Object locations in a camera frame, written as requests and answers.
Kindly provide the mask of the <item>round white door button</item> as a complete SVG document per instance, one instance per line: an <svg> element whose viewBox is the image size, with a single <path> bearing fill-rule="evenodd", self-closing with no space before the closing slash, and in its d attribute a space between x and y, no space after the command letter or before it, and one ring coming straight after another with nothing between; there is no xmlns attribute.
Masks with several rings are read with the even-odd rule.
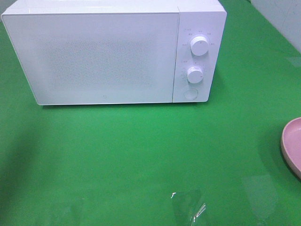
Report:
<svg viewBox="0 0 301 226"><path fill-rule="evenodd" d="M189 89L184 92L184 97L187 100L194 100L198 97L198 90L197 89Z"/></svg>

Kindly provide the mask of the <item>green table mat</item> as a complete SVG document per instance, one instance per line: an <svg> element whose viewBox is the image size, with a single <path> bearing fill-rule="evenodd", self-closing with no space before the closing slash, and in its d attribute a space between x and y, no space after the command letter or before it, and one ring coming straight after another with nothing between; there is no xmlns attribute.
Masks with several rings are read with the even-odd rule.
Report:
<svg viewBox="0 0 301 226"><path fill-rule="evenodd" d="M0 29L3 226L298 226L281 153L301 56L247 0L227 11L210 98L39 106Z"/></svg>

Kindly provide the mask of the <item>white microwave oven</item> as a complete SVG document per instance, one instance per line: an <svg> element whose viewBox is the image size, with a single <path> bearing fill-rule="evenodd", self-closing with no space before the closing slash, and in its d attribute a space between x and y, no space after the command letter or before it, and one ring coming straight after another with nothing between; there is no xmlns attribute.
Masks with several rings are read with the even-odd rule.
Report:
<svg viewBox="0 0 301 226"><path fill-rule="evenodd" d="M3 21L4 15L138 13L178 13L173 98L170 103L207 101L227 17L217 0L18 0L3 12L1 19ZM208 38L209 50L202 56L195 56L190 42L200 35ZM187 70L194 66L200 67L204 74L203 80L197 84L187 80ZM184 92L189 89L198 90L196 99L184 97Z"/></svg>

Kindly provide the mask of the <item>pink plate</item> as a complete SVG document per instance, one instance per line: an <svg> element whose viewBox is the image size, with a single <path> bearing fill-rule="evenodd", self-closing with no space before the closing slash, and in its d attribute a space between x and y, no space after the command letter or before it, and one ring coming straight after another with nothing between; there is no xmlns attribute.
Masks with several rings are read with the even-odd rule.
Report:
<svg viewBox="0 0 301 226"><path fill-rule="evenodd" d="M301 178L301 118L289 121L281 135L281 151L292 172Z"/></svg>

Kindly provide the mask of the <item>white microwave knob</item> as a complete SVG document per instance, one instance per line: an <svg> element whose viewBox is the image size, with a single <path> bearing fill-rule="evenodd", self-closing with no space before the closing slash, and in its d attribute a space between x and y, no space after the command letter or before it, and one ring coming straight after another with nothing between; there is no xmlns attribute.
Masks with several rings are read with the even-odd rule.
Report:
<svg viewBox="0 0 301 226"><path fill-rule="evenodd" d="M205 36L197 36L190 42L190 49L193 55L202 56L209 50L209 40Z"/></svg>
<svg viewBox="0 0 301 226"><path fill-rule="evenodd" d="M197 84L203 80L204 74L200 67L194 66L187 70L187 80L189 83Z"/></svg>

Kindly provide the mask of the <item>white microwave door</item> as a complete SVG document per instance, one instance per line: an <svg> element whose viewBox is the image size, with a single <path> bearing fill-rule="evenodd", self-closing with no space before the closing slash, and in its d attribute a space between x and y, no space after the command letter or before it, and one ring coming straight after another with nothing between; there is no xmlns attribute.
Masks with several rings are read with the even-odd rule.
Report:
<svg viewBox="0 0 301 226"><path fill-rule="evenodd" d="M170 103L178 13L4 15L39 105Z"/></svg>

